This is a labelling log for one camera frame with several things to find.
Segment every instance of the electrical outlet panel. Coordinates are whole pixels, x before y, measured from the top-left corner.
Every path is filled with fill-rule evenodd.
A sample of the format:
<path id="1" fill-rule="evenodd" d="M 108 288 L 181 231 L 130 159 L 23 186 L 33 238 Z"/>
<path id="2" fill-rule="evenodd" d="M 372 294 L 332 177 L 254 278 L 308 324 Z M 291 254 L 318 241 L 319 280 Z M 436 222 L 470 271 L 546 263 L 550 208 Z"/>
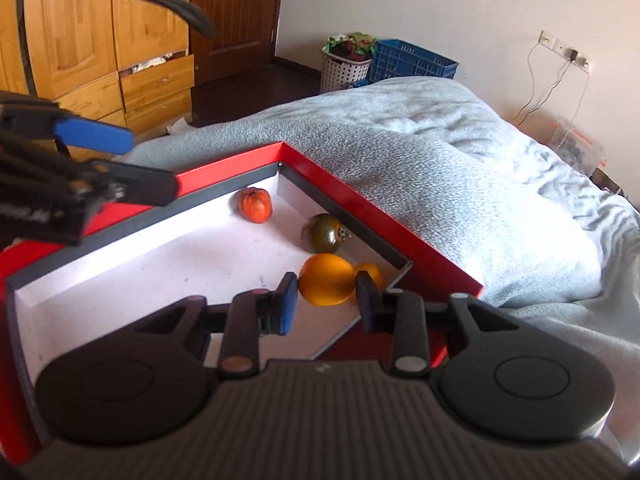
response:
<path id="1" fill-rule="evenodd" d="M 578 52 L 578 56 L 574 60 L 574 65 L 587 73 L 591 71 L 593 67 L 591 59 L 585 56 L 583 52 L 580 52 L 578 48 L 571 46 L 565 40 L 561 40 L 557 36 L 543 30 L 538 41 L 542 46 L 547 47 L 549 50 L 552 50 L 558 54 L 558 56 L 561 56 L 566 60 L 571 57 L 571 51 L 576 50 Z"/>

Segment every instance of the ribbed black surface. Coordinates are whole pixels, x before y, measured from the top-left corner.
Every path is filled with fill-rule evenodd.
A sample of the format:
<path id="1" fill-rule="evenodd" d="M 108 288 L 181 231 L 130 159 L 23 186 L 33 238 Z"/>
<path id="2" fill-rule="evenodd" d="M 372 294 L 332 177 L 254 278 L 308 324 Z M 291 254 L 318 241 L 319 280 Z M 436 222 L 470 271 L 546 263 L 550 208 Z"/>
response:
<path id="1" fill-rule="evenodd" d="M 56 441 L 32 479 L 618 479 L 622 463 L 593 440 L 519 449 L 458 426 L 423 384 L 377 362 L 272 362 L 226 382 L 171 436 L 121 449 Z"/>

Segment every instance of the orange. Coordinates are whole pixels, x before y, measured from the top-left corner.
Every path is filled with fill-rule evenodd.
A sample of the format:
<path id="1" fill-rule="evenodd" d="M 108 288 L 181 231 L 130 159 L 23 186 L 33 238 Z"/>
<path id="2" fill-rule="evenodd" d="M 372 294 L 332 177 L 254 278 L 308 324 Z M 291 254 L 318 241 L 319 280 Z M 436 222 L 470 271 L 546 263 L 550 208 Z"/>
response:
<path id="1" fill-rule="evenodd" d="M 356 276 L 361 270 L 366 270 L 369 273 L 369 276 L 371 276 L 371 279 L 378 286 L 378 288 L 385 288 L 386 286 L 385 277 L 382 275 L 382 272 L 380 272 L 380 269 L 376 264 L 369 264 L 369 263 L 360 264 L 355 268 Z"/>
<path id="2" fill-rule="evenodd" d="M 335 254 L 315 254 L 298 273 L 298 290 L 315 306 L 334 306 L 349 299 L 355 288 L 353 266 Z"/>

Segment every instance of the dark floor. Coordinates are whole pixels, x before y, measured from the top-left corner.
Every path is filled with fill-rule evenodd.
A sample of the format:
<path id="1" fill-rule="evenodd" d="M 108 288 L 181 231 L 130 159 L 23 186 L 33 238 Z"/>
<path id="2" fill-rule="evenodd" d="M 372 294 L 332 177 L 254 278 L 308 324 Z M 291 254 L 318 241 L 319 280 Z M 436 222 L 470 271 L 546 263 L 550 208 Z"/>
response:
<path id="1" fill-rule="evenodd" d="M 267 65 L 198 86 L 191 91 L 193 126 L 235 121 L 275 105 L 318 94 L 320 79 Z"/>

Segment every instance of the gray blanket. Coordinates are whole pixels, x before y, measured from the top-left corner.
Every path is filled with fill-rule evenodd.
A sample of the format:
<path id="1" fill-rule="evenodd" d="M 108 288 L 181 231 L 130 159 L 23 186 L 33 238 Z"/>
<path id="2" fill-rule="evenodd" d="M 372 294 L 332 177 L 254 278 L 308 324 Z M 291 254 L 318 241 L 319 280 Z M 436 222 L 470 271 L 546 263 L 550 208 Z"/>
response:
<path id="1" fill-rule="evenodd" d="M 462 85 L 436 78 L 271 108 L 147 142 L 127 161 L 186 170 L 276 140 L 483 283 L 485 301 L 527 305 L 513 313 L 601 358 L 618 391 L 607 424 L 625 459 L 638 456 L 640 218 L 623 198 L 598 190 Z"/>

